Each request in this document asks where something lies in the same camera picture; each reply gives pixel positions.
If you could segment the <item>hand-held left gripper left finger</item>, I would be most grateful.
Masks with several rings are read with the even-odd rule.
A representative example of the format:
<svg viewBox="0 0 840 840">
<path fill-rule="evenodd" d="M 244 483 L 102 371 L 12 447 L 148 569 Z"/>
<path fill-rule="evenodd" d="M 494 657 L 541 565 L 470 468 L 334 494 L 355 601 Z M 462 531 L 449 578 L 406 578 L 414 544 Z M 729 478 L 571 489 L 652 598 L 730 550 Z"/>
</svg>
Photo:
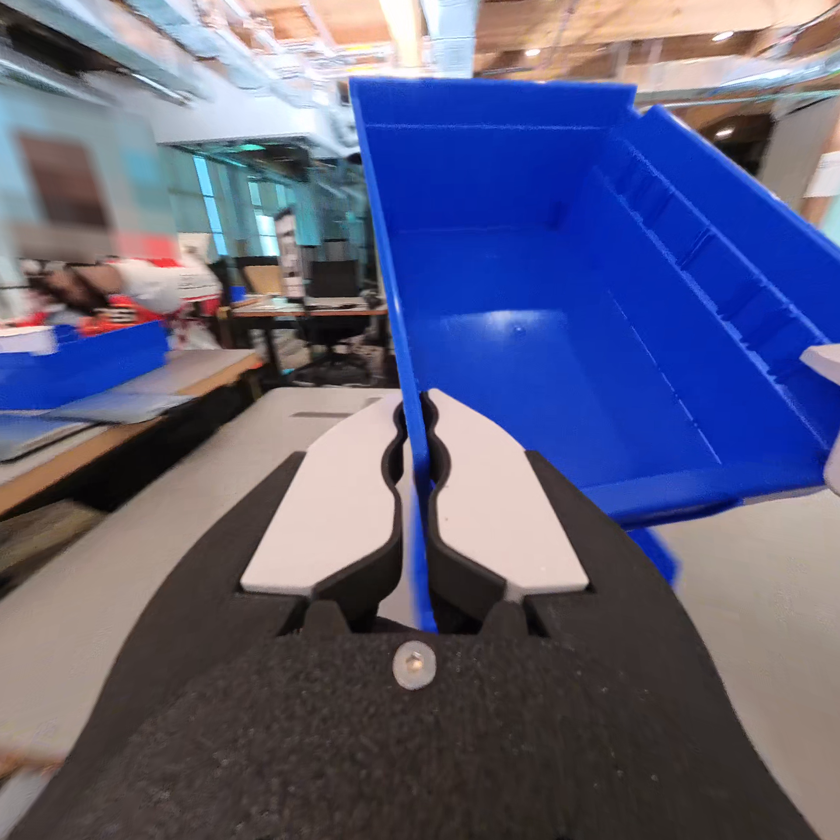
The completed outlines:
<svg viewBox="0 0 840 840">
<path fill-rule="evenodd" d="M 248 595 L 336 601 L 405 623 L 405 430 L 399 392 L 272 392 L 295 467 L 240 578 Z"/>
</svg>

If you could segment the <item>dark background desk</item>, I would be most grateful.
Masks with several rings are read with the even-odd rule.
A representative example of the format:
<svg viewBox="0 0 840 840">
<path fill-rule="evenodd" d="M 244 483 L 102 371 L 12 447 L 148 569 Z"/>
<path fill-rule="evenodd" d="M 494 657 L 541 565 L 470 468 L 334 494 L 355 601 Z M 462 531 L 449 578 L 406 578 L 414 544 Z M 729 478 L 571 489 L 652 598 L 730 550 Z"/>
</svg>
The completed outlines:
<svg viewBox="0 0 840 840">
<path fill-rule="evenodd" d="M 338 352 L 340 345 L 352 339 L 368 336 L 372 345 L 387 355 L 389 327 L 387 306 L 378 298 L 365 297 L 305 297 L 301 301 L 277 297 L 252 297 L 227 310 L 231 330 L 248 336 L 259 331 L 266 344 L 267 359 L 272 373 L 281 385 L 290 384 L 296 374 L 327 370 L 345 364 L 365 376 L 370 365 L 355 351 Z M 310 360 L 297 369 L 284 368 L 280 363 L 273 334 L 291 322 L 309 350 L 323 348 L 321 354 L 310 354 Z"/>
</svg>

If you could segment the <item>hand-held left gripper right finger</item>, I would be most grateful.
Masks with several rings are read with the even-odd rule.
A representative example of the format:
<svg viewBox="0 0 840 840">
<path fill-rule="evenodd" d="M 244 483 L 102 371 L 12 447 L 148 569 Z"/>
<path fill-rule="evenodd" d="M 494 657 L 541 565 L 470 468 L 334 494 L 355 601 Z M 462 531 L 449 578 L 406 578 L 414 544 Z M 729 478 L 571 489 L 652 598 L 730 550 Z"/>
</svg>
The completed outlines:
<svg viewBox="0 0 840 840">
<path fill-rule="evenodd" d="M 429 453 L 425 555 L 440 634 L 474 634 L 502 603 L 578 595 L 589 576 L 507 430 L 438 388 L 421 394 Z"/>
</svg>

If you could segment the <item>black office chair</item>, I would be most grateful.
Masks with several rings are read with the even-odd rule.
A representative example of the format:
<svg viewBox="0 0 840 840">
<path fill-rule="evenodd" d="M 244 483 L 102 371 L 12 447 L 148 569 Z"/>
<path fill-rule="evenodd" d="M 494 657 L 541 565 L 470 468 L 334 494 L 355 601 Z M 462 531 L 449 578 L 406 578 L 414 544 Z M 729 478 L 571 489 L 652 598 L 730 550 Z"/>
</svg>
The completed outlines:
<svg viewBox="0 0 840 840">
<path fill-rule="evenodd" d="M 304 373 L 312 384 L 347 384 L 370 378 L 366 356 L 352 345 L 352 340 L 364 336 L 370 318 L 348 314 L 365 307 L 365 301 L 358 303 L 360 297 L 355 261 L 311 263 L 304 304 L 308 315 L 301 326 L 311 352 Z"/>
</svg>

